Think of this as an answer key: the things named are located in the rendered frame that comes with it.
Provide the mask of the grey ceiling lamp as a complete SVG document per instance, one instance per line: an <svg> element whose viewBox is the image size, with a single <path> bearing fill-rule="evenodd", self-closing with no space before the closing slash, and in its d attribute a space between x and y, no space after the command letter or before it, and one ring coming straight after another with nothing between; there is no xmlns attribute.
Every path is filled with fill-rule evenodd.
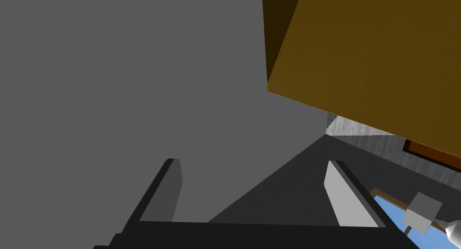
<svg viewBox="0 0 461 249"><path fill-rule="evenodd" d="M436 222L445 230L447 239L461 248L461 220L444 222L435 218L442 204L442 202L419 192L408 205L402 220L409 227L422 234L425 234L433 222Z"/></svg>

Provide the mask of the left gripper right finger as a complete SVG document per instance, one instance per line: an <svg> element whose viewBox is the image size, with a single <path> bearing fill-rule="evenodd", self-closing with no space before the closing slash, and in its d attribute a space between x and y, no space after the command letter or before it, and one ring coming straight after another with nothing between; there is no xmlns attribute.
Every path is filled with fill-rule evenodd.
<svg viewBox="0 0 461 249"><path fill-rule="evenodd" d="M340 226L385 227L378 214L336 161L329 161L324 188Z"/></svg>

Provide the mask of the yellow-brown wooden cupboard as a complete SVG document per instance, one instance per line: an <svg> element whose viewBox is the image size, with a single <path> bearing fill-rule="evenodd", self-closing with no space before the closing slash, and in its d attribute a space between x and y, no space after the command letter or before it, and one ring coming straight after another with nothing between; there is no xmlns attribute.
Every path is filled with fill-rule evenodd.
<svg viewBox="0 0 461 249"><path fill-rule="evenodd" d="M461 0L299 0L268 90L461 157Z"/></svg>

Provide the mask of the brown wooden door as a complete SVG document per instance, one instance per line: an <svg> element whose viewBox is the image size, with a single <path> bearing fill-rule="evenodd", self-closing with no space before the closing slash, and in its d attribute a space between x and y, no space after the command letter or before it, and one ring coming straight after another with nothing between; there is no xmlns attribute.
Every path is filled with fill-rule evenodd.
<svg viewBox="0 0 461 249"><path fill-rule="evenodd" d="M436 163L445 168L461 172L461 157L438 149L405 139L402 150L424 160Z"/></svg>

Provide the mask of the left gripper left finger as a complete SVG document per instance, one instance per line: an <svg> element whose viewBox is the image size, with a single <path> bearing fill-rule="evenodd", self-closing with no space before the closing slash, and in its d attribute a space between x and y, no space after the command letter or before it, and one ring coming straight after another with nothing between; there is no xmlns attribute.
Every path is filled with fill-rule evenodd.
<svg viewBox="0 0 461 249"><path fill-rule="evenodd" d="M181 161L169 158L140 199L129 222L172 222L183 187Z"/></svg>

